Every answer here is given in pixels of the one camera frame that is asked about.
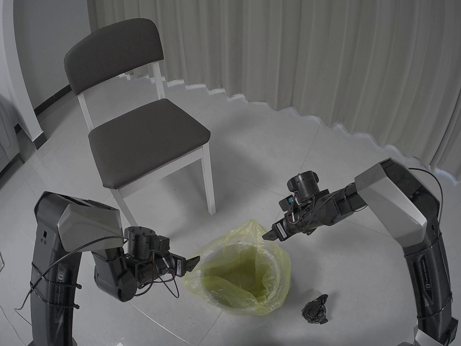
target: floor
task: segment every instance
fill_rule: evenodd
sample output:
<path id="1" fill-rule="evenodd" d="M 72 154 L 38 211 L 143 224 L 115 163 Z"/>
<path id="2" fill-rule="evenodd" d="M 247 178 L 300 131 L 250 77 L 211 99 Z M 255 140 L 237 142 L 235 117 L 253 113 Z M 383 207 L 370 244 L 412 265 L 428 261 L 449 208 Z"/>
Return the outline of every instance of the floor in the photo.
<path id="1" fill-rule="evenodd" d="M 200 162 L 175 172 L 126 199 L 140 225 L 171 240 L 171 251 L 191 257 L 212 239 L 255 219 L 269 228 L 280 216 L 278 201 L 288 194 L 287 180 L 313 170 L 320 188 L 331 191 L 353 181 L 373 164 L 393 157 L 408 166 L 393 147 L 380 148 L 366 135 L 351 136 L 294 109 L 276 112 L 265 103 L 228 99 L 203 86 L 169 83 L 166 96 L 204 124 L 210 141 L 217 212 L 206 209 Z M 114 78 L 87 96 L 95 125 L 156 98 L 147 77 Z M 31 327 L 14 313 L 29 289 L 36 222 L 33 206 L 45 190 L 117 206 L 103 188 L 90 153 L 78 100 L 72 94 L 39 116 L 49 140 L 38 151 L 23 132 L 19 140 L 26 163 L 0 179 L 0 305 L 24 344 Z M 437 171 L 445 203 L 442 232 L 449 257 L 453 314 L 461 315 L 461 185 Z M 437 185 L 422 175 L 438 196 Z M 412 342 L 414 298 L 400 246 L 366 208 L 334 227 L 296 235 L 281 243 L 292 264 L 285 304 L 267 316 L 231 315 L 203 303 L 179 281 L 180 299 L 163 285 L 129 303 L 118 303 L 93 281 L 94 262 L 84 253 L 76 295 L 73 335 L 79 345 L 397 345 Z M 330 295 L 325 325 L 308 324 L 304 304 Z M 29 302 L 22 314 L 30 320 Z M 0 314 L 0 344 L 22 343 Z M 461 345 L 461 336 L 453 345 Z"/>

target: yellow trash bag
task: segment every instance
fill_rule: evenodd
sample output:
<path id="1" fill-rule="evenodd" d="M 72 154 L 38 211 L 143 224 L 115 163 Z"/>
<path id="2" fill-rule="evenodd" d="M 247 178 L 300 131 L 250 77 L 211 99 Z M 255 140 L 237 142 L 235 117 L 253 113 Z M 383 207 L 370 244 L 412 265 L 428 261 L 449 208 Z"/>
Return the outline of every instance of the yellow trash bag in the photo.
<path id="1" fill-rule="evenodd" d="M 267 231 L 248 221 L 197 251 L 200 262 L 184 284 L 205 302 L 234 314 L 266 315 L 279 308 L 290 289 L 288 252 Z"/>

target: white chair leg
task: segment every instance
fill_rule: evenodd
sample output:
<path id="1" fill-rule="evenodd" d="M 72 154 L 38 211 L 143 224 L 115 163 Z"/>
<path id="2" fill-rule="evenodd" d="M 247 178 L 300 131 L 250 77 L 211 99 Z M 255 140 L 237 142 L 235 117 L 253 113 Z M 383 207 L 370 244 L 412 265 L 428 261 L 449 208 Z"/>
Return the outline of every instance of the white chair leg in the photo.
<path id="1" fill-rule="evenodd" d="M 118 204 L 118 207 L 122 211 L 123 215 L 125 216 L 126 220 L 130 224 L 130 226 L 137 226 L 138 224 L 135 221 L 135 218 L 133 218 L 133 215 L 131 214 L 130 210 L 128 209 L 128 206 L 126 206 L 125 201 L 120 194 L 119 190 L 112 190 L 111 189 L 112 196 L 114 196 L 115 201 Z"/>
<path id="2" fill-rule="evenodd" d="M 206 194 L 206 203 L 208 204 L 208 212 L 213 215 L 216 213 L 216 205 L 214 203 L 214 189 L 213 189 L 213 177 L 211 175 L 211 159 L 210 159 L 210 146 L 208 143 L 205 143 L 202 146 L 203 158 L 202 162 L 202 171 L 203 171 L 203 181 L 205 182 L 205 194 Z"/>

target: white chair frame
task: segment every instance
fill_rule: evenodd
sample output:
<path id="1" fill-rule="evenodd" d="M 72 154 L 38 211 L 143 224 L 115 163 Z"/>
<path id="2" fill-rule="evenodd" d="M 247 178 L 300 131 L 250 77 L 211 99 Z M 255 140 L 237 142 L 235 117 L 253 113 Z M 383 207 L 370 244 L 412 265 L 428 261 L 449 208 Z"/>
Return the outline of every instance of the white chair frame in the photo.
<path id="1" fill-rule="evenodd" d="M 160 65 L 158 61 L 150 63 L 154 79 L 155 79 L 155 87 L 157 88 L 157 95 L 158 99 L 163 99 L 165 97 L 165 92 L 162 83 L 162 75 L 160 73 Z M 89 115 L 88 106 L 85 101 L 84 93 L 82 92 L 78 95 L 78 101 L 80 102 L 80 107 L 82 108 L 82 112 L 85 117 L 86 124 L 88 129 L 91 131 L 95 128 L 93 125 L 93 121 L 91 120 L 91 116 Z M 213 215 L 216 213 L 216 206 L 214 202 L 214 189 L 213 189 L 213 178 L 211 173 L 211 159 L 210 159 L 210 147 L 208 142 L 202 145 L 201 147 L 192 150 L 191 152 L 170 161 L 169 163 L 162 165 L 161 167 L 151 171 L 147 175 L 137 179 L 129 183 L 128 185 L 118 189 L 110 189 L 112 196 L 114 197 L 115 201 L 117 202 L 120 210 L 125 215 L 128 223 L 131 226 L 137 226 L 133 215 L 131 214 L 130 210 L 125 204 L 124 198 L 131 195 L 132 193 L 150 185 L 152 182 L 159 180 L 169 174 L 180 170 L 181 168 L 185 167 L 193 163 L 196 160 L 201 160 L 202 164 L 202 172 L 203 172 L 203 180 L 205 183 L 205 194 L 206 194 L 206 203 L 208 205 L 208 212 Z"/>

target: beige curtain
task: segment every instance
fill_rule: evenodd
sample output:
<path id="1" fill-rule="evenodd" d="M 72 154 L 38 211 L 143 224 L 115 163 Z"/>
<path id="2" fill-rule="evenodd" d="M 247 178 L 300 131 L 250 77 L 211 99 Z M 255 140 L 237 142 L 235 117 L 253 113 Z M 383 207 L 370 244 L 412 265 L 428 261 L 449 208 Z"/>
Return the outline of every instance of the beige curtain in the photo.
<path id="1" fill-rule="evenodd" d="M 98 27 L 157 24 L 168 80 L 294 106 L 461 178 L 461 0 L 93 1 Z"/>

